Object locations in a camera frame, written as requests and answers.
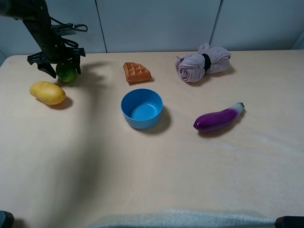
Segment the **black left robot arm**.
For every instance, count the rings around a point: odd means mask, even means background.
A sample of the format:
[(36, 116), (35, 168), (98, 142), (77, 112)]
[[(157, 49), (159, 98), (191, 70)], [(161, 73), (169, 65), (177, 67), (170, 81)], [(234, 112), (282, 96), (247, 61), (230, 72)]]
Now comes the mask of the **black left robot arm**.
[(2, 0), (0, 15), (21, 20), (41, 49), (41, 52), (30, 55), (30, 65), (36, 63), (38, 70), (56, 78), (58, 73), (52, 67), (67, 65), (76, 73), (81, 73), (80, 58), (86, 53), (79, 44), (63, 38), (69, 32), (87, 32), (85, 24), (62, 23), (49, 15), (44, 0)]

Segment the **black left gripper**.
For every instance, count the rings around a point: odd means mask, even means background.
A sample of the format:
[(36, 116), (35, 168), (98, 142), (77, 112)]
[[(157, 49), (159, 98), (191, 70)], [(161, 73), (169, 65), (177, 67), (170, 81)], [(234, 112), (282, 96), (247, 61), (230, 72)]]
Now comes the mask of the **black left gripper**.
[(33, 55), (27, 56), (30, 65), (37, 63), (38, 70), (42, 71), (52, 78), (56, 78), (57, 74), (51, 64), (61, 64), (72, 61), (75, 70), (81, 74), (80, 57), (86, 56), (84, 48), (63, 47), (54, 51), (41, 51)]

